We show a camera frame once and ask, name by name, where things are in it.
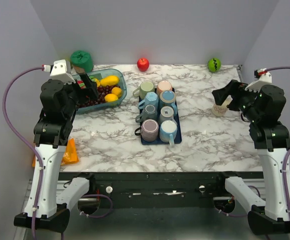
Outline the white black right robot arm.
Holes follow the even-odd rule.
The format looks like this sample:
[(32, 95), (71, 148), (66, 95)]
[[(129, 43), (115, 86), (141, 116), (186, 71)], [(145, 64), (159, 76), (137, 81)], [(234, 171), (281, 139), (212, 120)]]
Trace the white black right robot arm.
[(255, 235), (290, 233), (290, 134), (279, 118), (286, 104), (284, 91), (271, 84), (258, 90), (231, 80), (225, 87), (214, 90), (217, 105), (227, 97), (232, 100), (229, 110), (241, 112), (250, 122), (250, 136), (263, 168), (266, 199), (262, 200), (242, 180), (231, 176), (215, 182), (221, 196), (235, 197), (248, 214), (249, 227)]

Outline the grey blue faceted mug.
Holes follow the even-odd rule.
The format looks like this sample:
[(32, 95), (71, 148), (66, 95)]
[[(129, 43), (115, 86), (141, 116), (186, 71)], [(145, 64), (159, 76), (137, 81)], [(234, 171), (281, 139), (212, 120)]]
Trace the grey blue faceted mug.
[(142, 123), (145, 120), (156, 120), (157, 109), (154, 105), (147, 105), (144, 110), (135, 118), (136, 123)]

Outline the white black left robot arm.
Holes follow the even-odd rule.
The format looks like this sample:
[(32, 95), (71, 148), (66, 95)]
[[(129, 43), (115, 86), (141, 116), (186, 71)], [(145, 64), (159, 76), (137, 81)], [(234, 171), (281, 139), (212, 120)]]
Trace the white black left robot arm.
[(14, 226), (64, 233), (70, 210), (84, 196), (95, 194), (91, 177), (75, 177), (60, 194), (56, 194), (61, 161), (68, 144), (78, 106), (84, 98), (98, 96), (97, 85), (87, 74), (80, 74), (85, 88), (71, 75), (70, 65), (56, 61), (44, 65), (50, 77), (41, 86), (42, 110), (34, 127), (34, 154), (36, 157), (31, 192), (23, 211), (15, 216)]

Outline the white light blue mug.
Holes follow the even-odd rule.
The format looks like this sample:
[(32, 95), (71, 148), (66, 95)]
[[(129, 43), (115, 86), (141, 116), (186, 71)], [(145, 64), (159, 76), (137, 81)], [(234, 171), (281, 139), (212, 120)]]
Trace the white light blue mug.
[(175, 145), (177, 135), (177, 124), (171, 120), (163, 121), (160, 125), (159, 138), (162, 142), (168, 143), (171, 147)]

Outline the pale grey footed mug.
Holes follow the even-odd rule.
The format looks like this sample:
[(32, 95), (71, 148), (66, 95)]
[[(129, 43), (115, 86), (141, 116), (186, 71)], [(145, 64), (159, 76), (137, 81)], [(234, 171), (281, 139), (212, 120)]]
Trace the pale grey footed mug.
[(164, 106), (160, 110), (158, 123), (161, 125), (164, 121), (173, 121), (176, 123), (174, 119), (174, 110), (170, 106)]

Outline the purple mug black handle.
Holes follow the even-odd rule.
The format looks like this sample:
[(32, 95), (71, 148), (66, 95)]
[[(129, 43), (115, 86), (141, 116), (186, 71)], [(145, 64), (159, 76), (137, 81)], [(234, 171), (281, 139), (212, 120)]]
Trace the purple mug black handle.
[(158, 132), (158, 122), (153, 119), (147, 119), (134, 131), (134, 134), (136, 136), (141, 136), (141, 138), (146, 142), (153, 142), (157, 139)]

